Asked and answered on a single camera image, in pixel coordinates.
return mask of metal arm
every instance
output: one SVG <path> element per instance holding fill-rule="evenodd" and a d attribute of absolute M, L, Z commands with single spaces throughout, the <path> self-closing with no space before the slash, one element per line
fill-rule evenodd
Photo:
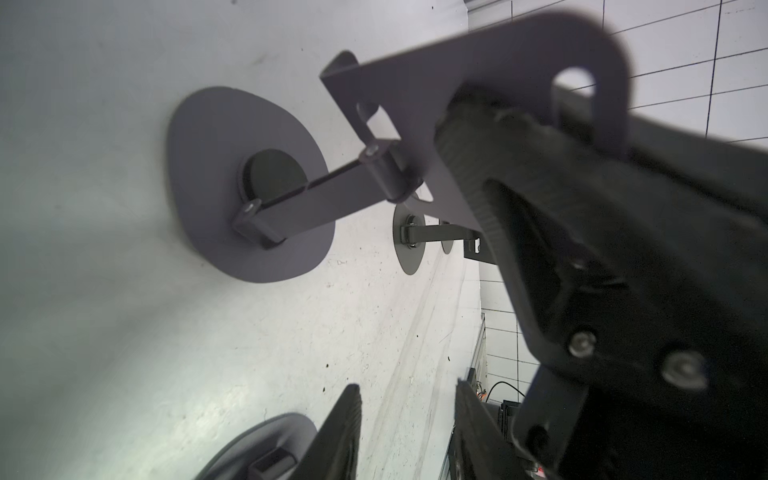
<path fill-rule="evenodd" d="M 261 204 L 243 205 L 232 227 L 248 240 L 271 248 L 288 237 L 312 230 L 382 200 L 404 201 L 421 184 L 401 170 L 397 142 L 371 141 L 357 160 L 298 190 Z"/>

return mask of bolt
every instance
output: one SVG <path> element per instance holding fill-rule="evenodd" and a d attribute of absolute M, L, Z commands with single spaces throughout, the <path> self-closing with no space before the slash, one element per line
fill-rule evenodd
<path fill-rule="evenodd" d="M 704 357 L 693 350 L 677 350 L 667 355 L 661 376 L 678 389 L 700 392 L 709 386 L 704 374 Z"/>
<path fill-rule="evenodd" d="M 592 356 L 594 353 L 594 344 L 598 339 L 595 338 L 594 333 L 583 330 L 576 332 L 571 337 L 571 342 L 568 344 L 568 352 L 578 359 L 585 359 L 588 356 Z"/>

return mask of gray disc base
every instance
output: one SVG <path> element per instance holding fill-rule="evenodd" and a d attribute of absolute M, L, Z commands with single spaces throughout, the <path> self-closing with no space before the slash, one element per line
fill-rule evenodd
<path fill-rule="evenodd" d="M 328 174 L 312 135 L 290 113 L 245 91 L 205 88 L 174 112 L 166 148 L 181 226 L 194 248 L 217 269 L 239 280 L 268 283 L 302 275 L 323 261 L 334 223 L 269 250 L 231 226 L 243 206 L 238 174 L 248 157 L 276 149 L 293 157 L 309 181 Z"/>
<path fill-rule="evenodd" d="M 296 463 L 317 435 L 312 420 L 299 413 L 287 413 L 260 423 L 238 435 L 206 465 L 196 480 L 243 480 L 250 464 L 274 449 L 293 455 Z"/>
<path fill-rule="evenodd" d="M 398 243 L 400 240 L 400 227 L 408 224 L 408 219 L 412 217 L 415 225 L 425 225 L 424 215 L 414 214 L 405 204 L 395 206 L 395 215 L 392 219 L 392 242 L 395 244 L 395 253 L 400 262 L 402 271 L 408 275 L 413 275 L 422 264 L 426 243 L 417 243 L 415 247 Z"/>

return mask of bracket hole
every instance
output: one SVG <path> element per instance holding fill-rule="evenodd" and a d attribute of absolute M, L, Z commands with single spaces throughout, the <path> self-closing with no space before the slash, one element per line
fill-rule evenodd
<path fill-rule="evenodd" d="M 373 103 L 358 103 L 357 114 L 362 121 L 366 122 L 374 138 L 393 138 L 396 140 L 402 138 L 384 107 Z"/>

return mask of white surface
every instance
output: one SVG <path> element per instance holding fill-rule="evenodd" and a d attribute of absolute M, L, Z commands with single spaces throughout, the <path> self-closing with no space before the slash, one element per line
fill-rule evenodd
<path fill-rule="evenodd" d="M 502 272 L 499 271 L 498 266 L 490 263 L 480 262 L 480 280 L 487 280 L 489 282 L 503 282 Z"/>
<path fill-rule="evenodd" d="M 636 28 L 718 3 L 717 0 L 605 0 L 605 31 Z"/>
<path fill-rule="evenodd" d="M 517 333 L 505 330 L 485 330 L 485 353 L 503 359 L 518 358 Z"/>
<path fill-rule="evenodd" d="M 469 10 L 468 16 L 470 30 L 483 28 L 512 18 L 512 3 L 510 0 L 489 3 Z"/>
<path fill-rule="evenodd" d="M 768 48 L 717 60 L 713 93 L 768 84 Z"/>
<path fill-rule="evenodd" d="M 725 140 L 768 137 L 768 86 L 712 96 L 710 135 Z"/>
<path fill-rule="evenodd" d="M 735 0 L 723 3 L 717 56 L 768 48 L 768 2 Z"/>
<path fill-rule="evenodd" d="M 384 203 L 338 222 L 307 275 L 233 280 L 179 229 L 164 136 L 185 96 L 228 85 L 287 109 L 338 167 L 362 145 L 321 69 L 466 22 L 461 0 L 5 2 L 0 476 L 193 478 L 271 416 L 321 425 L 358 382 L 359 478 L 434 478 L 479 326 L 476 263 L 434 244 L 406 276 Z"/>
<path fill-rule="evenodd" d="M 632 114 L 703 137 L 707 131 L 709 104 L 707 96 L 639 107 L 633 109 Z"/>
<path fill-rule="evenodd" d="M 697 96 L 707 96 L 712 84 L 712 62 L 660 71 L 631 79 L 630 108 Z"/>
<path fill-rule="evenodd" d="M 480 289 L 482 307 L 489 310 L 498 310 L 501 312 L 514 312 L 512 302 L 509 301 L 507 287 L 502 282 L 482 281 Z"/>
<path fill-rule="evenodd" d="M 517 316 L 510 312 L 497 312 L 495 310 L 483 310 L 485 315 L 485 328 L 494 330 L 518 331 Z"/>
<path fill-rule="evenodd" d="M 629 50 L 631 74 L 711 60 L 717 36 L 717 9 L 700 12 L 617 33 L 613 38 Z"/>

